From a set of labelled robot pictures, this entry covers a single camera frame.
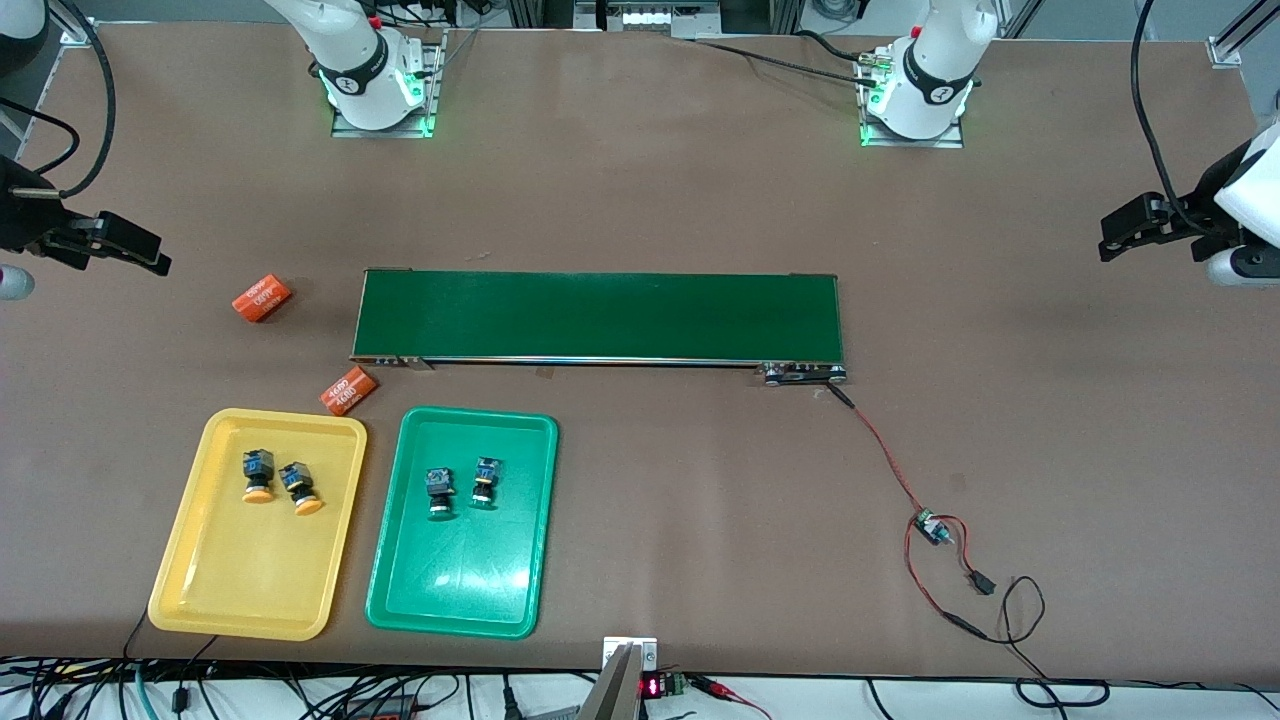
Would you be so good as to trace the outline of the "orange cylinder with white print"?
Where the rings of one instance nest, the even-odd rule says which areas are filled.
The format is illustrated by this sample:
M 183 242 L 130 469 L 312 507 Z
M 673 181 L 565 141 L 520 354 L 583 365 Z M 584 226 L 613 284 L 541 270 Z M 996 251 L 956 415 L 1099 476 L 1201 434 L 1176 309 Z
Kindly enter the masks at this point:
M 346 416 L 379 388 L 378 380 L 362 366 L 351 366 L 319 396 L 319 402 L 333 416 Z
M 265 322 L 292 297 L 291 288 L 275 274 L 266 274 L 237 296 L 232 307 L 248 323 Z

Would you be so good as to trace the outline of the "yellow mushroom push button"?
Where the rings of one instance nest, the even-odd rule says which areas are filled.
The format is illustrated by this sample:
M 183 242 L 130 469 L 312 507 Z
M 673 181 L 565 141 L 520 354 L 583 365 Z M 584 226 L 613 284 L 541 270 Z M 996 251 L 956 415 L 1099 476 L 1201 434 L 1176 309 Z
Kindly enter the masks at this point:
M 243 454 L 242 473 L 246 488 L 242 500 L 246 503 L 266 503 L 274 498 L 271 480 L 275 474 L 275 461 L 270 451 L 255 448 Z
M 278 473 L 283 488 L 294 505 L 294 515 L 305 518 L 324 507 L 325 503 L 315 491 L 312 474 L 305 462 L 289 462 Z

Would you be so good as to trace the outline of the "yellow plastic tray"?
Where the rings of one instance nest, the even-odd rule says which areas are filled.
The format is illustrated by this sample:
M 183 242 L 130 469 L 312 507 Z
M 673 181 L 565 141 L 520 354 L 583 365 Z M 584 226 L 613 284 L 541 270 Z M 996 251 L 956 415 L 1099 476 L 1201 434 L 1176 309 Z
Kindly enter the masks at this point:
M 225 409 L 204 428 L 148 598 L 165 632 L 310 641 L 330 616 L 369 433 L 351 418 Z M 243 500 L 242 457 L 302 462 L 319 509 L 298 515 L 282 489 Z

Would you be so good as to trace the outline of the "green plastic tray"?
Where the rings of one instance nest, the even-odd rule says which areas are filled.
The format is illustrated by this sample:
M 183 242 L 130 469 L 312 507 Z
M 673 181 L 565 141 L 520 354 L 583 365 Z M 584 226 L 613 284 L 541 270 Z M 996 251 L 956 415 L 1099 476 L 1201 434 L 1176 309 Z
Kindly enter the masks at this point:
M 548 415 L 419 406 L 399 425 L 365 615 L 379 629 L 503 641 L 538 623 L 559 441 Z M 470 503 L 480 457 L 495 507 Z M 454 518 L 428 519 L 425 475 L 449 468 Z

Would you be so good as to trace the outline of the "green conveyor belt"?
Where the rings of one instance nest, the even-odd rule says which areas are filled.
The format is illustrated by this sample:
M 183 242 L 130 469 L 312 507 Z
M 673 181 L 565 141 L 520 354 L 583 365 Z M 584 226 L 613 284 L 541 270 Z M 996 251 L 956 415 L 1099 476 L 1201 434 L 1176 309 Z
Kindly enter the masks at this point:
M 823 274 L 371 268 L 351 357 L 748 368 L 768 386 L 847 378 L 838 281 Z

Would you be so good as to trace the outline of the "white background device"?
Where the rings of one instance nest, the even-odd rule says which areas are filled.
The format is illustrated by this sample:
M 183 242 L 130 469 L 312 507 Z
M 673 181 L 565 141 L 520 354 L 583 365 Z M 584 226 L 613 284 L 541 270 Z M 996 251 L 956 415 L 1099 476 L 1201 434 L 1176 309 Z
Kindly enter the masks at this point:
M 701 38 L 723 24 L 719 0 L 573 0 L 573 28 Z

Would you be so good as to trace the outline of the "red clip lead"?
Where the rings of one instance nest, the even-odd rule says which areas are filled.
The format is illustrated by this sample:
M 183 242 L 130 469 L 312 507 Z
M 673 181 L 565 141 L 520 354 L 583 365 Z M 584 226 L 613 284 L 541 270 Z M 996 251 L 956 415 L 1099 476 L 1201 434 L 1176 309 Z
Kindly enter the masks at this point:
M 773 716 L 762 706 L 751 702 L 750 700 L 744 698 L 736 691 L 732 691 L 721 682 L 713 680 L 709 676 L 700 674 L 686 674 L 685 679 L 687 684 L 690 684 L 690 687 L 692 687 L 696 691 L 700 691 L 704 694 L 710 696 L 714 700 L 750 708 L 755 712 L 759 712 L 765 720 L 774 720 Z

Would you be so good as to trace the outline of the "aluminium frame profile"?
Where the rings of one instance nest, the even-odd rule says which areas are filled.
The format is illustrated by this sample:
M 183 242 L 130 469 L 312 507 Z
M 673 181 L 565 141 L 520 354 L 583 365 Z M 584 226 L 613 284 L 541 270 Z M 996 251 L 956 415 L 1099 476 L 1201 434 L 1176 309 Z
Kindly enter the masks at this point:
M 88 47 L 96 38 L 93 20 L 76 0 L 46 0 L 50 20 L 60 29 L 60 45 Z
M 1280 0 L 1251 0 L 1222 29 L 1208 37 L 1206 46 L 1212 67 L 1239 67 L 1243 49 L 1276 20 L 1280 20 Z

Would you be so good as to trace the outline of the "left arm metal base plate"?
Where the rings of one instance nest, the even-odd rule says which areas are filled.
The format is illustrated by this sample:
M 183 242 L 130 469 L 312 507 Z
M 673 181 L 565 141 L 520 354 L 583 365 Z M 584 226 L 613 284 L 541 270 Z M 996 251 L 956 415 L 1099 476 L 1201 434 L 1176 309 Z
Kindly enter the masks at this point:
M 960 149 L 961 117 L 974 78 L 924 79 L 918 86 L 904 69 L 904 56 L 891 44 L 860 54 L 854 63 L 855 77 L 870 82 L 858 88 L 861 145 Z

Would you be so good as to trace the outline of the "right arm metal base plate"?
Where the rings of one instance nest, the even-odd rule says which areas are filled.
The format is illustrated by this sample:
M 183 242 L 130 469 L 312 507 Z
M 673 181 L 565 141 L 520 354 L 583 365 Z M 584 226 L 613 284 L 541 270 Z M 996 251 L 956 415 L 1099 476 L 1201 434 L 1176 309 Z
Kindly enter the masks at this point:
M 332 92 L 326 100 L 332 106 L 330 136 L 333 138 L 431 138 L 435 135 L 436 115 L 444 79 L 447 40 L 425 44 L 421 38 L 399 36 L 389 42 L 387 69 L 374 81 L 370 94 L 389 109 L 381 109 L 379 118 L 390 118 L 393 124 L 369 129 L 353 124 L 343 115 Z

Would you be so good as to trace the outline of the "power strip with orange switch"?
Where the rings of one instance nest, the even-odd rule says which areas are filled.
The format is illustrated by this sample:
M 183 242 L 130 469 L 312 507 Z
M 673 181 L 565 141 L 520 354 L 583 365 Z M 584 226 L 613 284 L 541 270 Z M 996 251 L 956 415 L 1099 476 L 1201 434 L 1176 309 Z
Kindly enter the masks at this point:
M 413 720 L 422 705 L 412 694 L 379 694 L 346 701 L 335 720 Z

